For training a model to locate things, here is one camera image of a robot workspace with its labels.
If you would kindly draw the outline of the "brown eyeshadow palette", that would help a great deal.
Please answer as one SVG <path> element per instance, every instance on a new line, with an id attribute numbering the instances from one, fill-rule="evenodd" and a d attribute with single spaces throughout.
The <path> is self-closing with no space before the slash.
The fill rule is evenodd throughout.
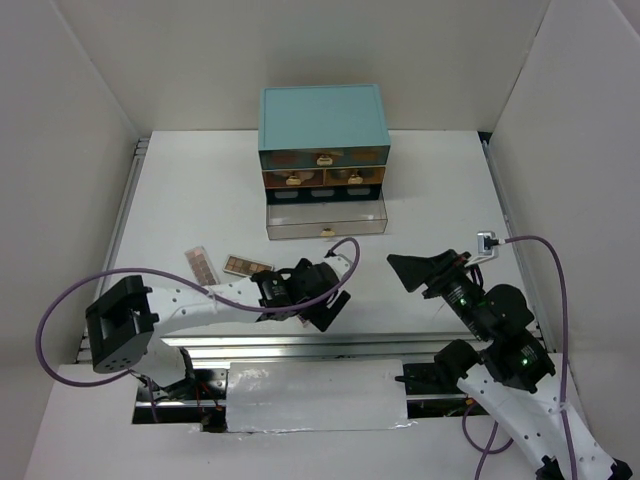
<path id="1" fill-rule="evenodd" d="M 237 255 L 229 255 L 224 262 L 222 270 L 224 273 L 230 275 L 250 277 L 262 271 L 273 271 L 274 266 L 262 261 L 251 260 Z"/>

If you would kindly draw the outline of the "pink eyeshadow palette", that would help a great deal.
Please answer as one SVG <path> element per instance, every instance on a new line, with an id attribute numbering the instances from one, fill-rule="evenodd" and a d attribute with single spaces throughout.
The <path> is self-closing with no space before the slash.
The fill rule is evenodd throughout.
<path id="1" fill-rule="evenodd" d="M 198 246 L 186 251 L 185 257 L 196 282 L 200 286 L 219 284 L 218 276 L 204 247 Z"/>

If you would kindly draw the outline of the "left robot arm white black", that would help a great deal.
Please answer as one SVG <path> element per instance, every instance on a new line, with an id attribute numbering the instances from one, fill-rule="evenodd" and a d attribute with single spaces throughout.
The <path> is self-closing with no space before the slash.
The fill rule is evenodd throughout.
<path id="1" fill-rule="evenodd" d="M 352 269 L 344 256 L 328 254 L 317 264 L 303 258 L 293 268 L 201 290 L 151 287 L 139 275 L 126 276 L 86 310 L 93 369 L 130 371 L 169 399 L 185 398 L 199 379 L 187 350 L 166 344 L 166 337 L 214 324 L 292 317 L 324 332 L 350 298 L 337 287 Z"/>

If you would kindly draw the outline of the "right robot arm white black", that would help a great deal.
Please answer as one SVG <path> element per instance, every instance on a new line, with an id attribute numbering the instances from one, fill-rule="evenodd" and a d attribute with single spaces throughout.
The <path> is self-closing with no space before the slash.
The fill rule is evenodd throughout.
<path id="1" fill-rule="evenodd" d="M 607 454 L 567 401 L 567 379 L 529 331 L 534 320 L 516 287 L 486 290 L 469 253 L 434 257 L 390 254 L 409 292 L 442 299 L 486 347 L 455 340 L 434 358 L 435 379 L 461 390 L 511 437 L 538 479 L 628 479 L 629 465 Z"/>

